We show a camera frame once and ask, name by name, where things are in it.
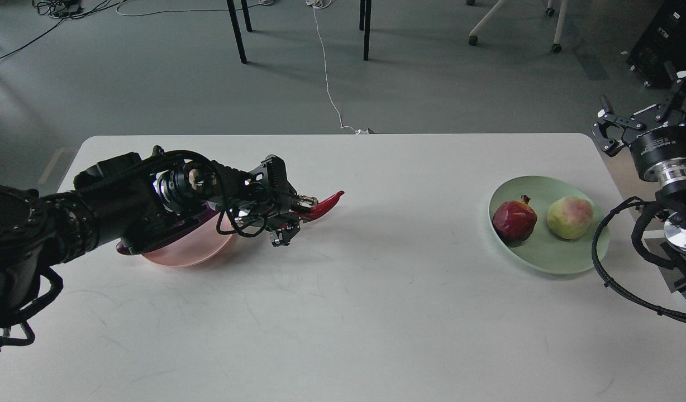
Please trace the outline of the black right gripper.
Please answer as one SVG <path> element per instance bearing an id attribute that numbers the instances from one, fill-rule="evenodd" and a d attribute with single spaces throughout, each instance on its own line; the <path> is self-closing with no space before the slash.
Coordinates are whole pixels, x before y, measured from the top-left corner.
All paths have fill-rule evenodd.
<path id="1" fill-rule="evenodd" d="M 667 97 L 652 105 L 654 122 L 647 125 L 634 117 L 622 117 L 613 111 L 606 95 L 600 96 L 601 109 L 593 123 L 593 140 L 608 157 L 616 157 L 629 147 L 637 176 L 642 181 L 658 181 L 662 165 L 686 168 L 686 70 L 676 71 L 671 61 L 663 66 L 672 79 Z"/>

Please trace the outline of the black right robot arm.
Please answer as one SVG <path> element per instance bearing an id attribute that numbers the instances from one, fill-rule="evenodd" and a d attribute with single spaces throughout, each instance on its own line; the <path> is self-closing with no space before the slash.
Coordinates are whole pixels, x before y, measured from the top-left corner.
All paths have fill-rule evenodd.
<path id="1" fill-rule="evenodd" d="M 640 216 L 631 233 L 633 248 L 645 261 L 680 272 L 673 285 L 686 301 L 686 71 L 675 71 L 669 61 L 664 66 L 671 80 L 667 98 L 631 117 L 617 115 L 608 99 L 601 96 L 602 107 L 592 124 L 596 145 L 609 157 L 628 148 L 639 179 L 658 183 L 660 188 L 654 200 L 627 198 L 603 217 L 592 238 L 591 259 L 607 288 L 657 315 L 686 323 L 685 312 L 649 303 L 622 287 L 604 269 L 597 252 L 600 236 L 611 219 L 625 209 L 636 208 Z"/>

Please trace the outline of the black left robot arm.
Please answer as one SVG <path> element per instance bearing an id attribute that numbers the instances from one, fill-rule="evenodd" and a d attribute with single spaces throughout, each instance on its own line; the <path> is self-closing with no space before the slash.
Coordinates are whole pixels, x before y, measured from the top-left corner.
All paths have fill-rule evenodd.
<path id="1" fill-rule="evenodd" d="M 113 240 L 123 255 L 143 255 L 185 238 L 210 219 L 220 235 L 287 245 L 305 222 L 340 200 L 299 194 L 282 158 L 269 155 L 252 171 L 236 170 L 187 150 L 153 148 L 113 157 L 81 171 L 67 193 L 0 185 L 0 352 L 28 346 L 28 321 L 64 287 L 54 265 Z"/>

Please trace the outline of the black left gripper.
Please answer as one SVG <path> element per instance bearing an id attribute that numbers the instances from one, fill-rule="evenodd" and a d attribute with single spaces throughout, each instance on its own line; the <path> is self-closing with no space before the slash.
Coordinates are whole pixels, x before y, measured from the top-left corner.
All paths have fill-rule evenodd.
<path id="1" fill-rule="evenodd" d="M 287 178 L 284 160 L 269 155 L 252 171 L 210 162 L 210 203 L 218 211 L 217 230 L 223 235 L 253 238 L 266 231 L 274 247 L 289 245 L 304 223 L 290 209 L 299 193 Z"/>

